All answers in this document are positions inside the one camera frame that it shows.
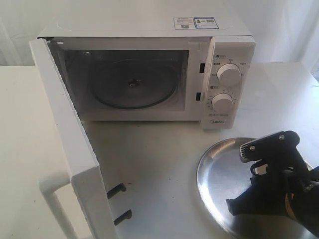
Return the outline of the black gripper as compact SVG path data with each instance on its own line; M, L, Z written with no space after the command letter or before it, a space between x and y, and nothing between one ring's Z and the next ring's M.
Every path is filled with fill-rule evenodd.
M301 224L310 232L319 230L319 168L309 170L310 184L294 172L306 172L307 165L297 150L300 137L294 131L280 131L240 146L243 163L254 163L250 171L251 187L235 199L226 199L233 215L285 216ZM270 169L283 171L274 181Z

